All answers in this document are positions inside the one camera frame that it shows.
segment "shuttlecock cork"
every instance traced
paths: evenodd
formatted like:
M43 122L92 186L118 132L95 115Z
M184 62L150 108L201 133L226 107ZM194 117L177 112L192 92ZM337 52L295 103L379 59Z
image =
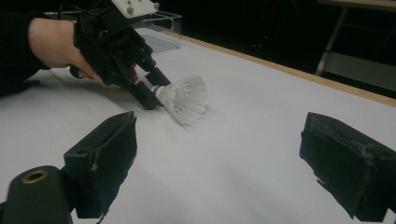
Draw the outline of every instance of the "shuttlecock cork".
M191 125L206 111L206 84L201 77L188 77L175 84L153 88L158 100L182 125Z

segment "black device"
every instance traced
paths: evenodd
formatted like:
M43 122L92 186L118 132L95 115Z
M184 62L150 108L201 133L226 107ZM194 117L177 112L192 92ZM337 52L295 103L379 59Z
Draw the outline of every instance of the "black device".
M351 217L382 222L396 212L396 152L345 123L308 113L300 157Z
M131 65L135 63L148 72L146 79L153 86L167 86L170 81L156 67L152 48L132 26L143 19L145 16L126 18L109 0L99 1L79 13L74 43L106 85L128 90L143 107L153 109L161 103L143 81L135 83ZM76 67L70 71L78 77Z
M116 199L136 156L136 117L127 112L106 119L64 154L65 166L40 166L15 177L0 224L70 224L103 218Z

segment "clear plastic box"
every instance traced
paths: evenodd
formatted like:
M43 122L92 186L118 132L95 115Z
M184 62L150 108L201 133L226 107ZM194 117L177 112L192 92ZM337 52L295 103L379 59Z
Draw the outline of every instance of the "clear plastic box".
M180 48L181 16L164 11L149 15L133 25L153 53Z

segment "dark background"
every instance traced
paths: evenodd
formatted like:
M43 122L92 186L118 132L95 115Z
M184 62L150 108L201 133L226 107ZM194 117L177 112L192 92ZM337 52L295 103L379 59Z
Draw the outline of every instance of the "dark background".
M316 0L158 0L182 15L182 34L314 74L341 13ZM396 13L351 8L333 50L396 65ZM393 91L334 74L324 77L396 97Z

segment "screw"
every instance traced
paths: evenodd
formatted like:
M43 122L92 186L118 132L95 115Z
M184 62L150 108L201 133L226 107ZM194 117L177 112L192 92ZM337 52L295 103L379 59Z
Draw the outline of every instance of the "screw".
M126 8L126 12L128 12L128 14L132 14L134 12L134 8L133 7L127 7Z

